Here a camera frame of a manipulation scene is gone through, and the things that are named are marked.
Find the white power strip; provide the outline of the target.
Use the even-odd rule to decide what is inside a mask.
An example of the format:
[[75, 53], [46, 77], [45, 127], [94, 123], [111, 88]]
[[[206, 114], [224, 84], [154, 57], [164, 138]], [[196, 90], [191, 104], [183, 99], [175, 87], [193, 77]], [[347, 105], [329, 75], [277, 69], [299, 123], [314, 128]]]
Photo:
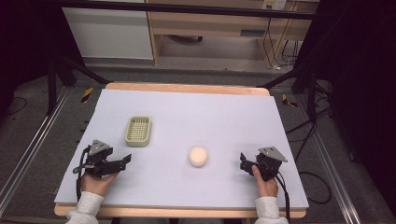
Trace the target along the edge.
[[263, 9], [282, 10], [287, 3], [287, 0], [263, 0]]

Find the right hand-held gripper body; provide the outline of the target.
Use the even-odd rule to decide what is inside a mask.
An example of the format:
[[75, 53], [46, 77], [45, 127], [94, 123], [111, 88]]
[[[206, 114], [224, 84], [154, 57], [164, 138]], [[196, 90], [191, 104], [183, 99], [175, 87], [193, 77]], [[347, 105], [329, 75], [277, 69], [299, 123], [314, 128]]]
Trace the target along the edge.
[[287, 161], [286, 157], [275, 147], [261, 147], [256, 156], [257, 167], [264, 181], [275, 178], [281, 164]]

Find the person's right hand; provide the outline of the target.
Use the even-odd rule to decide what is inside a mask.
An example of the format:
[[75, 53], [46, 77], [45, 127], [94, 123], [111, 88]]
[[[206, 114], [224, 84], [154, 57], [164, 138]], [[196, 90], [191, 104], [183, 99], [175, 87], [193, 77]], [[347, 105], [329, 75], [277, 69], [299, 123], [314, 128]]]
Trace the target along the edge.
[[257, 166], [252, 166], [252, 172], [256, 178], [258, 194], [260, 197], [276, 197], [278, 193], [278, 185], [274, 179], [264, 181]]

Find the yellow black floor tape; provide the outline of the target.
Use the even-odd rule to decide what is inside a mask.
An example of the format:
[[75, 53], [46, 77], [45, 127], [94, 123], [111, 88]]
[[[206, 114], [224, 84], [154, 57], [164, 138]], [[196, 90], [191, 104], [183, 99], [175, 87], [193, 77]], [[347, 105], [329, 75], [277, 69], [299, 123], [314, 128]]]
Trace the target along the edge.
[[282, 94], [282, 104], [289, 105], [291, 107], [298, 107], [297, 103], [290, 102], [286, 94]]
[[89, 87], [89, 88], [87, 88], [84, 91], [84, 94], [83, 94], [83, 96], [81, 98], [81, 102], [82, 103], [87, 103], [88, 102], [88, 99], [89, 99], [90, 95], [92, 94], [92, 91], [93, 91], [93, 87]]

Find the black horizontal frame bar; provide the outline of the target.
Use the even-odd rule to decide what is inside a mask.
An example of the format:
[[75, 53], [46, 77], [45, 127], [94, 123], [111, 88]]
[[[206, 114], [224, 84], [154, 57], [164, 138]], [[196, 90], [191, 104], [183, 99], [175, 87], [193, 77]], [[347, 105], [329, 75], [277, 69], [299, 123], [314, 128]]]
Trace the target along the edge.
[[92, 1], [92, 0], [53, 0], [53, 3], [59, 5], [60, 7], [184, 13], [184, 14], [205, 14], [205, 15], [239, 16], [239, 17], [255, 17], [255, 18], [313, 20], [318, 17], [318, 14], [313, 12], [248, 9], [248, 8], [235, 8], [235, 7], [204, 7], [204, 6], [125, 3], [125, 2]]

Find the black curtain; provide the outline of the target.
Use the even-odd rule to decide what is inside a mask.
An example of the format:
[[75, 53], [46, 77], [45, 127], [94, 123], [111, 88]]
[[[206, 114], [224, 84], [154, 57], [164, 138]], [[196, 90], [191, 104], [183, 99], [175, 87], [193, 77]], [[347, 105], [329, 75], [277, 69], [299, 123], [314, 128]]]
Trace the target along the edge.
[[351, 150], [396, 216], [396, 0], [319, 0], [298, 58], [332, 84]]
[[30, 12], [37, 15], [61, 55], [84, 64], [61, 7], [41, 0], [0, 0], [0, 118], [10, 107], [15, 90], [48, 70], [45, 37]]

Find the wooden desk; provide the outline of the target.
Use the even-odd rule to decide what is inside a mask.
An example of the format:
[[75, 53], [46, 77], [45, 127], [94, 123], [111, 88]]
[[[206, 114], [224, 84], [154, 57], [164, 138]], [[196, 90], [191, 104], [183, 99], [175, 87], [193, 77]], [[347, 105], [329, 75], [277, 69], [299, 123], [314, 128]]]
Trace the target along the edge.
[[[263, 0], [145, 0], [149, 4], [263, 9]], [[283, 11], [316, 12], [319, 0], [287, 0]], [[287, 41], [303, 41], [309, 20], [150, 12], [148, 24], [154, 37], [153, 52], [159, 53], [162, 35], [247, 37], [258, 41], [265, 64], [280, 64], [280, 51]]]

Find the metal floor rail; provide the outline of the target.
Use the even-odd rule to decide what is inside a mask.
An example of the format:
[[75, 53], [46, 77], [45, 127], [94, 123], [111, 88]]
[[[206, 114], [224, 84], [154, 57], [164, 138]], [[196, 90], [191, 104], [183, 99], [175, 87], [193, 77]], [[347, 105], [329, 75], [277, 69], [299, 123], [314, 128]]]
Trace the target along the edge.
[[[316, 119], [323, 118], [325, 115], [329, 115], [331, 113], [327, 97], [323, 94], [314, 95], [314, 101], [305, 99], [303, 96], [298, 96], [297, 102], [300, 104], [313, 104], [314, 117]], [[318, 154], [318, 158], [325, 174], [324, 182], [328, 186], [331, 194], [331, 198], [326, 205], [330, 202], [336, 202], [336, 210], [341, 212], [343, 219], [345, 220], [345, 224], [361, 224], [360, 216], [349, 197], [347, 188], [339, 175], [339, 172], [336, 170], [335, 165], [332, 162], [330, 154], [319, 133], [318, 125], [315, 123], [312, 124], [312, 127], [314, 130], [310, 134], [310, 139], [313, 141], [314, 149]]]
[[14, 196], [18, 186], [29, 169], [36, 153], [40, 149], [42, 143], [46, 139], [54, 121], [61, 112], [65, 100], [70, 92], [70, 87], [62, 87], [59, 95], [55, 98], [55, 106], [51, 112], [43, 119], [39, 128], [35, 132], [34, 137], [30, 141], [28, 147], [24, 150], [20, 160], [14, 167], [6, 184], [0, 190], [0, 217], [5, 213], [12, 197]]

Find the round cream soap bar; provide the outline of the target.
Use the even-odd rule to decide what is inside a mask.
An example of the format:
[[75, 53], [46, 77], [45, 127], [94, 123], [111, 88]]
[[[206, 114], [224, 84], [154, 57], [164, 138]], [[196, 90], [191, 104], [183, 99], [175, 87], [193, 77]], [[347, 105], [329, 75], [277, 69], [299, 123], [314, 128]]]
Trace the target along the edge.
[[207, 150], [204, 147], [194, 147], [191, 149], [188, 159], [194, 167], [202, 167], [208, 160]]

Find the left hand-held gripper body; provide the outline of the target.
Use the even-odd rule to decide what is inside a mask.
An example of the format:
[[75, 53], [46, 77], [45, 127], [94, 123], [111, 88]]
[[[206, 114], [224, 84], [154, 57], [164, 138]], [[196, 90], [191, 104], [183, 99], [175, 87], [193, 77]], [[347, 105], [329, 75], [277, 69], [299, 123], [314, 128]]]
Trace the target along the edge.
[[113, 148], [97, 139], [93, 140], [81, 154], [79, 165], [73, 169], [74, 174], [81, 175], [83, 169], [87, 173], [101, 178], [106, 175], [106, 167], [109, 162], [106, 158], [113, 153]]

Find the white cabinet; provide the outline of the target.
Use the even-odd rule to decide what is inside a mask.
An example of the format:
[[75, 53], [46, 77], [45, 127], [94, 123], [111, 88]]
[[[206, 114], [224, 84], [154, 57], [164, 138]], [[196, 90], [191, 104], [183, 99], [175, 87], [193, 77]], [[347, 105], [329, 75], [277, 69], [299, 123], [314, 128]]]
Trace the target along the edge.
[[153, 59], [145, 12], [70, 7], [63, 11], [83, 57]]

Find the person's left hand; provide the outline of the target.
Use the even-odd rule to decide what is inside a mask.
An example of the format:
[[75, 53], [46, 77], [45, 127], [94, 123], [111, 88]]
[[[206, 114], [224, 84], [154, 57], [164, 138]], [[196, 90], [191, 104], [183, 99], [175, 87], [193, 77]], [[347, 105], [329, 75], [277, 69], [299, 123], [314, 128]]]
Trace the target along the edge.
[[103, 178], [99, 178], [91, 174], [85, 174], [81, 179], [81, 190], [104, 197], [110, 184], [117, 178], [118, 175], [118, 173], [115, 173]]

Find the green soap dish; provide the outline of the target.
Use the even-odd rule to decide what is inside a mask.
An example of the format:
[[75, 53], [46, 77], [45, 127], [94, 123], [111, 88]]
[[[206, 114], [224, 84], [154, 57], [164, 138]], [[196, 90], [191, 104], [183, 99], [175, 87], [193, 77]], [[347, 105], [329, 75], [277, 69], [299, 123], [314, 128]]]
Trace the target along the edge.
[[128, 120], [125, 142], [128, 147], [146, 147], [150, 141], [150, 117], [130, 117]]

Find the black metal stand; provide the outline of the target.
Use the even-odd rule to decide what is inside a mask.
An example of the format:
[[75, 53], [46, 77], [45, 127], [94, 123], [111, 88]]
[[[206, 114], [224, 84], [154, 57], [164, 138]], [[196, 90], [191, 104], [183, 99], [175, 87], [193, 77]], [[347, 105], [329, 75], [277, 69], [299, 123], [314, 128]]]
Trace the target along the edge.
[[305, 87], [308, 88], [306, 112], [311, 120], [316, 121], [317, 115], [316, 115], [315, 96], [316, 96], [317, 76], [313, 68], [308, 68], [307, 66], [300, 66], [294, 68], [285, 75], [282, 75], [281, 77], [277, 77], [276, 79], [266, 84], [260, 85], [260, 88], [264, 88], [267, 90], [272, 89], [277, 84], [280, 84], [281, 82], [286, 81], [287, 79], [290, 79], [292, 77], [295, 77], [295, 80], [291, 86], [291, 90], [293, 93], [302, 93]]
[[48, 65], [48, 96], [49, 105], [47, 114], [50, 115], [57, 105], [57, 85], [56, 77], [59, 77], [65, 86], [74, 86], [77, 82], [72, 70], [78, 70], [83, 75], [90, 77], [100, 84], [111, 83], [111, 80], [100, 77], [89, 70], [85, 64], [80, 64], [66, 56], [56, 56], [49, 60]]

